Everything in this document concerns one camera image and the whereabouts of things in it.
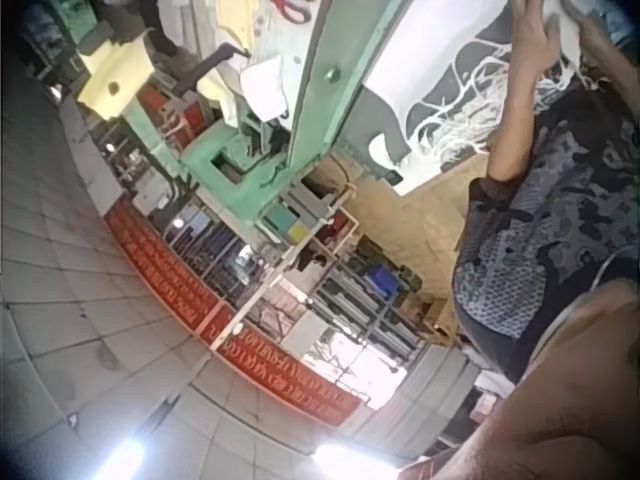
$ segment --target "person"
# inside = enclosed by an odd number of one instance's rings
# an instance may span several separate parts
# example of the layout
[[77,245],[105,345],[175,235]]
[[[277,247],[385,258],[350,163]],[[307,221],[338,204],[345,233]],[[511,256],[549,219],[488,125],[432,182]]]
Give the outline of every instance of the person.
[[611,83],[572,86],[534,126],[559,32],[540,0],[512,2],[504,117],[486,177],[470,185],[452,282],[465,334],[517,387],[435,476],[400,478],[640,478],[640,82],[563,3]]
[[638,279],[638,70],[565,2],[583,51],[611,83],[590,71],[596,90],[575,81],[534,125],[536,80],[560,55],[558,25],[543,24],[541,5],[512,2],[502,125],[486,177],[469,187],[452,281],[462,330],[513,383],[596,277]]

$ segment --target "ceiling light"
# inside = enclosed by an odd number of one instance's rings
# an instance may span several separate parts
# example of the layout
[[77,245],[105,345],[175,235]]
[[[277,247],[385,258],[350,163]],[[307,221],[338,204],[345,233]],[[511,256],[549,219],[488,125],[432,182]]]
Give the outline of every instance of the ceiling light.
[[130,480],[144,459],[144,447],[127,440],[111,454],[93,480]]
[[333,480],[396,480],[398,469],[340,445],[322,445],[313,460]]

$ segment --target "red sign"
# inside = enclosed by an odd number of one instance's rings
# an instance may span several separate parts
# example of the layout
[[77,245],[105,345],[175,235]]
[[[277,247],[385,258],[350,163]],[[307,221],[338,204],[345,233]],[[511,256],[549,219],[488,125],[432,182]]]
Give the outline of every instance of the red sign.
[[[185,325],[195,331],[207,318],[200,336],[210,345],[235,310],[226,302],[218,305],[220,298],[173,253],[129,200],[118,200],[105,220],[149,287]],[[326,424],[339,426],[360,405],[358,397],[303,365],[253,327],[230,337],[217,353],[263,389]]]
[[185,325],[198,328],[219,298],[169,249],[129,200],[118,200],[105,220],[153,291]]
[[[211,344],[233,313],[231,309],[220,310],[202,332],[202,339]],[[253,327],[245,326],[240,334],[229,337],[218,353],[272,394],[334,427],[349,418],[361,402],[300,363]]]

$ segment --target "hand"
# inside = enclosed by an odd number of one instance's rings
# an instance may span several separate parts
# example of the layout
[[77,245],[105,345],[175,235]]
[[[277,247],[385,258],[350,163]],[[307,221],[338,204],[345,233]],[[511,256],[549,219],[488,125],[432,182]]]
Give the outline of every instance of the hand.
[[562,0],[562,8],[567,15],[578,24],[580,29],[580,47],[582,50],[597,59],[607,55],[615,46],[607,34],[607,26],[594,10],[590,15],[583,14],[573,5],[571,0]]
[[560,27],[553,18],[542,21],[542,0],[513,0],[513,50],[510,76],[535,82],[560,57]]

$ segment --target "garment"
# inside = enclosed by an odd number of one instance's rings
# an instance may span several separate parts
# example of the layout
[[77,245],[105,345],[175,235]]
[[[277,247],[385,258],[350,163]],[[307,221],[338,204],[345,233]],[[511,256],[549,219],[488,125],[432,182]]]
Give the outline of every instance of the garment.
[[[471,183],[454,308],[466,335],[512,382],[607,258],[638,245],[638,158],[637,131],[618,97],[607,85],[574,85],[536,118],[520,185]],[[601,283],[616,278],[637,281],[637,250],[616,257]]]

